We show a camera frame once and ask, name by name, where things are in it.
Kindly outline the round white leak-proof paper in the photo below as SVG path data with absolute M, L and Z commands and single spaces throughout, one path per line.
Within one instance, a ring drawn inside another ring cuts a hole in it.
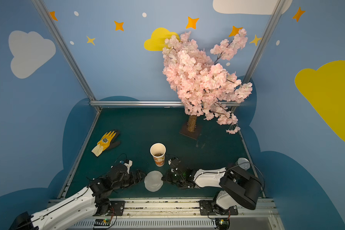
M 150 192 L 156 192 L 160 190 L 163 185 L 162 173 L 159 171 L 151 171 L 144 179 L 145 188 Z

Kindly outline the printed paper milk tea cup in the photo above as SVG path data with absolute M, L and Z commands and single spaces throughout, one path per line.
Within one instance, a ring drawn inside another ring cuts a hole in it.
M 162 167 L 165 164 L 166 147 L 161 143 L 155 143 L 150 148 L 150 153 L 154 159 L 155 164 L 158 167 Z

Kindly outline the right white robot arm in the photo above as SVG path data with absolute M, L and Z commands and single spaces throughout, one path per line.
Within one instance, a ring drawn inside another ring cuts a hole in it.
M 220 188 L 213 200 L 199 201 L 200 215 L 237 215 L 237 207 L 255 210 L 262 183 L 255 175 L 241 166 L 249 166 L 249 161 L 229 165 L 217 170 L 191 170 L 178 158 L 169 160 L 170 169 L 162 177 L 163 182 L 180 189 L 205 187 Z

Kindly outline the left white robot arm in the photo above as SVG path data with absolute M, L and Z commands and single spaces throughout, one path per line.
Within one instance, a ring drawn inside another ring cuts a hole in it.
M 17 216 L 10 230 L 65 230 L 73 224 L 93 215 L 115 215 L 110 195 L 118 189 L 126 189 L 143 181 L 147 174 L 132 171 L 132 161 L 119 163 L 79 192 L 43 211 L 32 215 L 24 212 Z

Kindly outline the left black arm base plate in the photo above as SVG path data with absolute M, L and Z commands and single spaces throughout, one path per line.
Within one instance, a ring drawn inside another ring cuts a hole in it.
M 97 205 L 96 215 L 98 216 L 122 216 L 124 212 L 125 201 L 122 200 L 104 200 Z

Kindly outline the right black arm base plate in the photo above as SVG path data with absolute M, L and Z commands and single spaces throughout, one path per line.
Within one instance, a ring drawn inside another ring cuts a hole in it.
M 238 210 L 236 206 L 230 207 L 229 209 L 223 209 L 212 200 L 200 200 L 199 211 L 201 216 L 238 215 Z

